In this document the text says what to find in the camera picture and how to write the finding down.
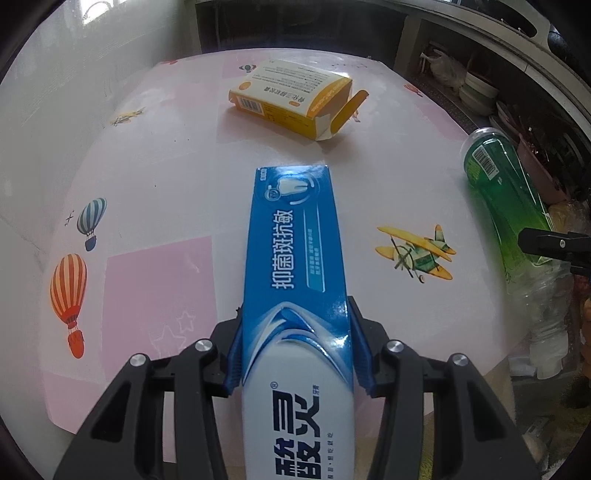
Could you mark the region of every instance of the barcode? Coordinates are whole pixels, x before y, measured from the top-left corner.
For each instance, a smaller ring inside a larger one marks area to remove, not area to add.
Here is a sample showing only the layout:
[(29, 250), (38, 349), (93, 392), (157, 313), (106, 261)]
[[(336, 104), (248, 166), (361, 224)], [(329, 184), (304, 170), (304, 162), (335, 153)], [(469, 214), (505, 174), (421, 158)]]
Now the barcode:
[(482, 170), (484, 170), (484, 173), (486, 173), (489, 180), (495, 178), (499, 173), (499, 169), (496, 167), (495, 162), (492, 161), (491, 156), (486, 152), (482, 145), (474, 150), (472, 157), (482, 167)]
[(249, 110), (251, 112), (258, 113), (262, 115), (262, 107), (259, 102), (255, 102), (254, 100), (249, 100), (247, 98), (238, 97), (238, 101), (240, 102), (240, 106), (244, 108), (244, 110)]

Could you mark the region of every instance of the green bottle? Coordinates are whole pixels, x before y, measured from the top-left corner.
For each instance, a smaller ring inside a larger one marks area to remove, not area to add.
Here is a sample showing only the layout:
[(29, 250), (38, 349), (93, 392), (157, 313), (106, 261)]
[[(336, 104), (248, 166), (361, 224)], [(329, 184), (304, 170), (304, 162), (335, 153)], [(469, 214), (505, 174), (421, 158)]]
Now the green bottle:
[(495, 224), (508, 286), (545, 257), (524, 254), (517, 245), (525, 227), (552, 230), (550, 215), (509, 139), (493, 128), (476, 130), (462, 148), (470, 184), (484, 198)]
[(495, 225), (506, 290), (530, 328), (530, 361), (537, 377), (557, 375), (569, 350), (564, 328), (572, 293), (568, 264), (524, 254), (517, 245), (525, 227), (553, 230), (550, 215), (509, 139), (493, 128), (476, 130), (462, 147), (464, 170), (482, 195)]

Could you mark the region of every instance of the pink square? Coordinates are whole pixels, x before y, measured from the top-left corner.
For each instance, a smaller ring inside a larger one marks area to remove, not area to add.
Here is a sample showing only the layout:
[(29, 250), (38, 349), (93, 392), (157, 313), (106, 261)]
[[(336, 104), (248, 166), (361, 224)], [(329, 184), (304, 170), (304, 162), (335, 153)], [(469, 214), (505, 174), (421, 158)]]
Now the pink square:
[(106, 388), (85, 380), (43, 372), (45, 404), (50, 420), (76, 433)]
[(134, 353), (177, 355), (217, 322), (211, 237), (107, 260), (101, 362), (108, 381)]

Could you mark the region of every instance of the orange medicine box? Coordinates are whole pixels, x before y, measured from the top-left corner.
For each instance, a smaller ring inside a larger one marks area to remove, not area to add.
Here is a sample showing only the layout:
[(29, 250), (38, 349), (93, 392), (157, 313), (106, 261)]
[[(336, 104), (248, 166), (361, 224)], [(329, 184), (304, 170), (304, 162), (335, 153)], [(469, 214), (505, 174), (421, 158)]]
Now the orange medicine box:
[(266, 60), (250, 72), (228, 98), (239, 110), (282, 125), (312, 140), (337, 133), (367, 98), (352, 98), (353, 80), (284, 60)]

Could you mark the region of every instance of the toothpaste box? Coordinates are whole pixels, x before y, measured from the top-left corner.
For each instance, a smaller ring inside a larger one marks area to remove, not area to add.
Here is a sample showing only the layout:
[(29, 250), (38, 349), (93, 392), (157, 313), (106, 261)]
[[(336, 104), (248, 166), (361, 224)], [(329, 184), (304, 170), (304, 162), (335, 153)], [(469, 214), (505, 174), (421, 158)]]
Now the toothpaste box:
[(352, 347), (327, 167), (256, 171), (242, 310), (249, 480), (351, 480)]

